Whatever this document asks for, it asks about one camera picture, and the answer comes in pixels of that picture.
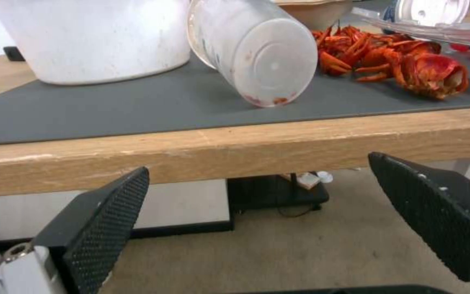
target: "textured gripper pad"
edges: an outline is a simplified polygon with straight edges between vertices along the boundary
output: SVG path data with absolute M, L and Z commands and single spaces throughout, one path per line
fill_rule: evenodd
M 369 163 L 403 219 L 452 272 L 470 281 L 470 180 L 381 153 L 369 154 Z
M 69 293 L 97 293 L 129 239 L 149 186 L 149 172 L 78 195 L 34 239 L 50 249 Z

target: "clear plastic container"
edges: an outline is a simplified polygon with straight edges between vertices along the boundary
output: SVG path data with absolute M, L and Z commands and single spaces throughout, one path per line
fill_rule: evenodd
M 317 67 L 311 32 L 269 0 L 192 0 L 188 39 L 204 63 L 260 107 L 296 99 Z
M 423 26 L 415 20 L 387 22 L 380 18 L 380 13 L 355 7 L 351 11 L 364 22 L 378 28 L 405 33 L 418 38 L 431 39 L 447 43 L 470 45 L 470 22 L 462 24 L 437 24 L 434 27 Z

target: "floor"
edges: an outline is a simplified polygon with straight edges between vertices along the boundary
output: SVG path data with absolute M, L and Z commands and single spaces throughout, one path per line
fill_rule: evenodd
M 450 169 L 452 162 L 433 163 Z M 320 212 L 235 217 L 235 231 L 130 241 L 101 293 L 421 284 L 470 294 L 398 216 L 369 169 L 335 171 Z

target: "scratch on table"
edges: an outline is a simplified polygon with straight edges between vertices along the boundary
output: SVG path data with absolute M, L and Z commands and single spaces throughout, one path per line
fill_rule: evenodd
M 52 181 L 52 180 L 43 180 L 43 181 L 41 181 L 41 183 L 46 184 L 46 185 L 57 186 L 57 187 L 63 186 L 62 183 L 60 183 L 60 182 L 54 182 L 54 181 Z
M 206 143 L 208 143 L 208 145 L 210 145 L 210 146 L 213 146 L 213 145 L 214 145 L 213 143 L 211 143 L 211 141 L 209 140 L 208 136 L 206 136 L 206 135 L 204 134 L 204 132 L 202 132 L 202 131 L 197 131 L 197 132 L 198 132 L 199 135 L 201 135 L 201 137 L 206 141 Z
M 111 173 L 99 173 L 99 174 L 93 174 L 89 176 L 83 176 L 81 178 L 103 178 L 103 177 L 111 177 L 111 176 L 116 176 L 116 175 L 123 175 L 123 173 L 126 173 L 125 170 L 120 170 L 120 171 L 113 171 Z
M 192 158 L 193 157 L 186 151 L 166 151 L 165 154 L 168 156 L 175 156 L 175 157 L 180 157 L 180 158 Z
M 42 158 L 54 158 L 55 156 L 52 154 L 37 154 L 35 156 L 19 156 L 16 158 L 2 158 L 0 159 L 0 163 L 9 163 L 9 162 L 19 162 L 19 161 L 27 161 L 27 160 L 39 160 Z

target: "black object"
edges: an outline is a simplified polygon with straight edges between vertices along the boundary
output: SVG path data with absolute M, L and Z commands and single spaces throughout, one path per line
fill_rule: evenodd
M 469 69 L 470 78 L 470 60 L 455 58 Z M 469 107 L 470 87 L 453 99 L 436 101 L 409 93 L 393 80 L 367 84 L 317 72 L 295 102 L 260 109 L 193 56 L 179 69 L 147 78 L 88 86 L 36 80 L 1 93 L 0 144 Z
M 470 180 L 382 153 L 371 169 L 403 219 L 463 281 L 470 281 Z
M 320 205 L 329 200 L 329 194 L 322 183 L 306 190 L 294 181 L 272 175 L 228 179 L 228 198 L 231 210 L 243 212 L 248 209 Z
M 3 47 L 3 51 L 10 61 L 24 61 L 23 55 L 21 55 L 21 52 L 15 46 Z
M 324 289 L 304 291 L 263 292 L 260 294 L 448 294 L 431 287 L 406 285 L 384 287 L 362 287 L 349 289 Z
M 32 241 L 45 246 L 68 293 L 97 293 L 123 250 L 149 187 L 142 167 L 78 195 Z

